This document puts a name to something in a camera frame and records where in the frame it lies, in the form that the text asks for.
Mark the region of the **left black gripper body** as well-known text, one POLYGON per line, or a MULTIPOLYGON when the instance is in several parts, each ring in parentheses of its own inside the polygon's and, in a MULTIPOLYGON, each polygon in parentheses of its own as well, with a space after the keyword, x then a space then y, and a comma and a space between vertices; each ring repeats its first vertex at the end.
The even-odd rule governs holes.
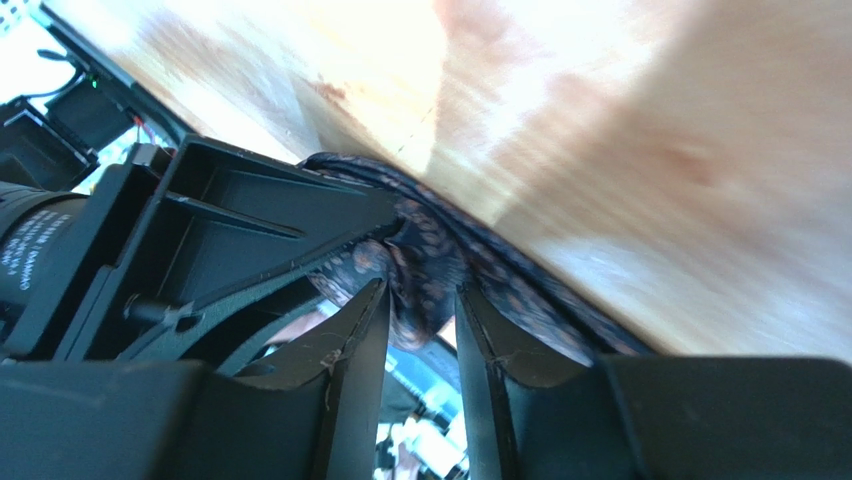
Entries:
POLYGON ((18 319, 88 197, 1 184, 1 318, 18 319))

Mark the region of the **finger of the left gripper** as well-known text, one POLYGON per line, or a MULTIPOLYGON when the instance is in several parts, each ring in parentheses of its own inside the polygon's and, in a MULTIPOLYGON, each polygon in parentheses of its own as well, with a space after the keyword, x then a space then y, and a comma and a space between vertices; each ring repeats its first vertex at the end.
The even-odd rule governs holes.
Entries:
POLYGON ((315 302, 307 277, 396 221, 393 193, 199 136, 133 146, 52 252, 13 361, 202 358, 239 368, 275 321, 315 302))

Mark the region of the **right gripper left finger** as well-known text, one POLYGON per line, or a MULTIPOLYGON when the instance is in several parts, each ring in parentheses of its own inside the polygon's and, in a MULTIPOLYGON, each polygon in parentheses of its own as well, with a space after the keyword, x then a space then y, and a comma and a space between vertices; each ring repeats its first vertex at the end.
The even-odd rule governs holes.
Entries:
POLYGON ((199 361, 1 369, 5 479, 369 479, 390 293, 227 376, 199 361))

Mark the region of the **dark blue paisley tie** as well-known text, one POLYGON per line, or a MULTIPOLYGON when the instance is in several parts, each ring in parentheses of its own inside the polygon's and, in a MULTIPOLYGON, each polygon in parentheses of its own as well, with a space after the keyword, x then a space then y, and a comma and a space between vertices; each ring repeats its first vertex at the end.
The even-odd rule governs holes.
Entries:
POLYGON ((378 160, 322 152, 301 168, 395 194, 396 223, 381 238, 335 253, 309 279, 343 306, 368 281, 392 297, 390 342, 416 350, 455 316, 457 290, 471 284, 508 320, 561 354, 589 365, 600 354, 651 348, 498 234, 426 185, 378 160))

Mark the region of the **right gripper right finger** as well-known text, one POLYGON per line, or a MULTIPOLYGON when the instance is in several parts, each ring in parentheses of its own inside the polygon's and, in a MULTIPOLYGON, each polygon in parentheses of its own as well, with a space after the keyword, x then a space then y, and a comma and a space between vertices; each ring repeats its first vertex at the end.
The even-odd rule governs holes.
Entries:
POLYGON ((457 346, 475 479, 847 479, 851 368, 808 357, 577 363, 473 287, 457 346))

